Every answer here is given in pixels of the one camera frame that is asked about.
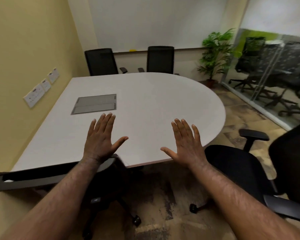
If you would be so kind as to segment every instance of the chair caster wheel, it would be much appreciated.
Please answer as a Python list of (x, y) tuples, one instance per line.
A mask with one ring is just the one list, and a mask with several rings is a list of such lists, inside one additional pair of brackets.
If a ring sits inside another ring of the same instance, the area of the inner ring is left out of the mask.
[(195, 204), (191, 204), (189, 207), (190, 212), (197, 214), (198, 213), (198, 207)]
[(133, 223), (136, 227), (138, 227), (138, 226), (141, 224), (141, 219), (140, 219), (140, 217), (138, 217), (138, 216), (136, 215), (136, 217), (134, 217), (134, 218), (132, 219), (132, 223)]
[(83, 231), (82, 237), (83, 237), (84, 240), (91, 240), (92, 237), (93, 237), (92, 231), (90, 229), (86, 230), (86, 231)]

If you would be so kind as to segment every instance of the potted plant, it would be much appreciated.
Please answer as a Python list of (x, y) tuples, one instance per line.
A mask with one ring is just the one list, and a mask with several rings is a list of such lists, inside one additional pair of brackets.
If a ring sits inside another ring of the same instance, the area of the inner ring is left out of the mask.
[(204, 82), (208, 88), (212, 88), (216, 83), (213, 77), (216, 74), (224, 74), (228, 68), (229, 58), (233, 53), (233, 46), (229, 42), (232, 40), (233, 34), (233, 28), (224, 34), (212, 32), (202, 41), (202, 46), (206, 48), (206, 51), (200, 59), (200, 63), (203, 65), (199, 66), (197, 70), (209, 76), (209, 79)]

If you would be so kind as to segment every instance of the glass partition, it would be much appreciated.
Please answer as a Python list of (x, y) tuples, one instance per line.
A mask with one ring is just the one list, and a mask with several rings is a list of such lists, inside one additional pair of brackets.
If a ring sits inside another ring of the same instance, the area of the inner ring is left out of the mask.
[(287, 129), (300, 124), (300, 37), (240, 29), (221, 83)]

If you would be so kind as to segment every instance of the whiteboard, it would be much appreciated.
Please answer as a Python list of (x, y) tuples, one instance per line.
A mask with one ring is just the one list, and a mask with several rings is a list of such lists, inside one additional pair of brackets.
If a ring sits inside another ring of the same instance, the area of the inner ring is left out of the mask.
[(88, 0), (99, 48), (201, 47), (220, 31), (227, 0)]
[(241, 28), (300, 36), (300, 0), (250, 0)]

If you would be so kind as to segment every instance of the conference table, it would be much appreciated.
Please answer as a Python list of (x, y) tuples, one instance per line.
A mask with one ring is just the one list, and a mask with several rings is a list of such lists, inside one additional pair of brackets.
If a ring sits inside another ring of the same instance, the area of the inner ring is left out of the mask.
[(176, 151), (175, 118), (195, 124), (203, 146), (220, 133), (226, 118), (212, 90), (182, 76), (142, 72), (75, 77), (11, 172), (80, 161), (91, 121), (109, 112), (116, 115), (112, 142), (129, 137), (116, 152), (127, 168), (171, 160), (160, 148)]

